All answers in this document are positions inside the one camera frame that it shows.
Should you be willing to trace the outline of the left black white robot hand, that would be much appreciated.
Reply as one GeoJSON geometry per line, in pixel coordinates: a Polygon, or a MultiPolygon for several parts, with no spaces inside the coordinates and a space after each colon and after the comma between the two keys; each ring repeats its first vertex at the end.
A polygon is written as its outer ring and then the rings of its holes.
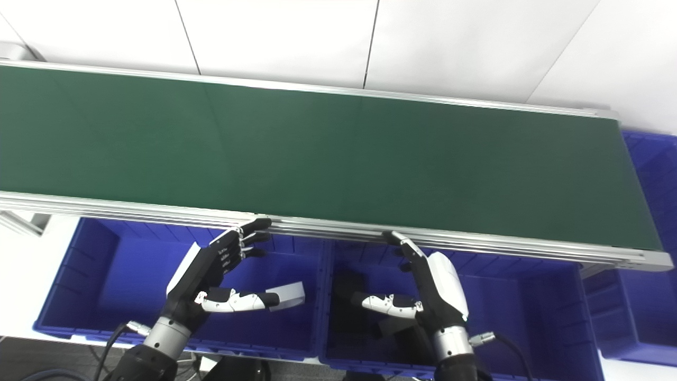
{"type": "Polygon", "coordinates": [[[280,305],[281,298],[272,292],[244,292],[222,288],[223,278],[244,259],[263,257],[266,252],[252,244],[270,239],[271,219],[251,220],[230,227],[205,248],[196,246],[187,253],[184,272],[168,292],[160,316],[169,325],[183,327],[190,334],[203,325],[211,313],[235,313],[270,309],[280,305]]]}

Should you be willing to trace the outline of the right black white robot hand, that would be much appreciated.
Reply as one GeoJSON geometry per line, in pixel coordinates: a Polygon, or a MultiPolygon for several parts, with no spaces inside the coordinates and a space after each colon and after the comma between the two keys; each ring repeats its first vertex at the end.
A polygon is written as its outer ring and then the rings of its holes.
{"type": "Polygon", "coordinates": [[[413,275],[419,299],[355,292],[350,297],[351,302],[395,318],[416,319],[430,334],[467,333],[468,304],[450,259],[439,251],[423,253],[413,240],[400,232],[385,231],[382,236],[388,244],[398,246],[406,258],[405,270],[413,275]]]}

